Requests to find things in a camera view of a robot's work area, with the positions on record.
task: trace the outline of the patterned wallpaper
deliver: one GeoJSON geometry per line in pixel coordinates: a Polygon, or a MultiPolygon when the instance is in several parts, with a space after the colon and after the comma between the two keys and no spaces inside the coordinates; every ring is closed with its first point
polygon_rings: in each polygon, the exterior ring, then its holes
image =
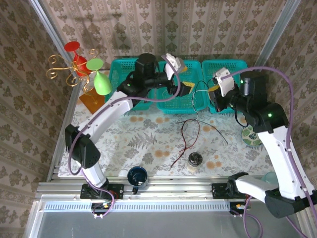
{"type": "MultiPolygon", "coordinates": [[[[317,185],[317,1],[301,1],[278,44],[269,65],[285,72],[294,84],[293,141],[311,181],[317,185]]],[[[271,78],[270,97],[289,113],[286,82],[271,78]]]]}
{"type": "Polygon", "coordinates": [[[166,52],[185,59],[259,56],[286,0],[42,0],[65,42],[117,57],[166,52]]]}
{"type": "Polygon", "coordinates": [[[28,1],[0,1],[0,237],[22,237],[47,177],[71,88],[49,80],[56,53],[28,1]]]}

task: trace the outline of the green glass cup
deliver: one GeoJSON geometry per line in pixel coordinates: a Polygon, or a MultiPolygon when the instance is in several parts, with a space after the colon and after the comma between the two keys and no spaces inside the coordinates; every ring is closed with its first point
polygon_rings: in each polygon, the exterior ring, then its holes
{"type": "Polygon", "coordinates": [[[99,95],[107,95],[112,91],[112,85],[107,75],[100,73],[99,69],[103,66],[104,62],[101,59],[95,58],[87,62],[87,69],[91,71],[96,71],[96,76],[94,79],[94,86],[96,92],[99,95]]]}

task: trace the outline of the glass jar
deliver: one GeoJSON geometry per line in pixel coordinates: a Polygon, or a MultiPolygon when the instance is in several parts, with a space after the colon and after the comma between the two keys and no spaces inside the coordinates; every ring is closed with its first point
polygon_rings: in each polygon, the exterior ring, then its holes
{"type": "Polygon", "coordinates": [[[198,152],[193,152],[189,155],[187,160],[187,168],[190,172],[194,173],[199,170],[203,163],[203,157],[198,152]]]}

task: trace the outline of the floral tablecloth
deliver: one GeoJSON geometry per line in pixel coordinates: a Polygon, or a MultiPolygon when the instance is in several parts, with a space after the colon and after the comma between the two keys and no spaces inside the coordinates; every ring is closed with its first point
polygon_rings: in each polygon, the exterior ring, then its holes
{"type": "MultiPolygon", "coordinates": [[[[78,125],[90,116],[91,113],[78,99],[72,124],[78,125]]],[[[183,123],[178,122],[195,117],[194,114],[167,115],[156,105],[147,111],[131,111],[122,115],[96,144],[101,152],[99,163],[102,170],[107,176],[126,176],[133,166],[143,166],[149,176],[229,176],[241,171],[264,175],[273,171],[263,145],[249,147],[242,141],[241,126],[236,123],[234,114],[212,115],[207,109],[199,112],[199,120],[215,126],[228,144],[214,128],[200,123],[196,144],[171,168],[179,151],[184,148],[181,136],[183,123]],[[199,152],[203,157],[203,164],[196,172],[190,172],[187,168],[188,156],[192,152],[199,152]]],[[[238,115],[238,120],[245,123],[243,115],[238,115]]],[[[197,132],[198,124],[195,121],[184,126],[187,145],[195,141],[197,132]]],[[[67,159],[68,153],[65,151],[58,173],[60,177],[72,176],[67,168],[67,159]]],[[[72,169],[78,169],[74,161],[72,169]]]]}

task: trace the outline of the green plate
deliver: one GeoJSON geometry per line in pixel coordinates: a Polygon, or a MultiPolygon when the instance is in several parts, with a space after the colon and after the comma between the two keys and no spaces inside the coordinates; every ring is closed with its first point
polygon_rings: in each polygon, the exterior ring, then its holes
{"type": "Polygon", "coordinates": [[[253,127],[248,126],[241,129],[241,138],[248,146],[260,146],[262,141],[259,139],[258,134],[253,132],[253,127]]]}

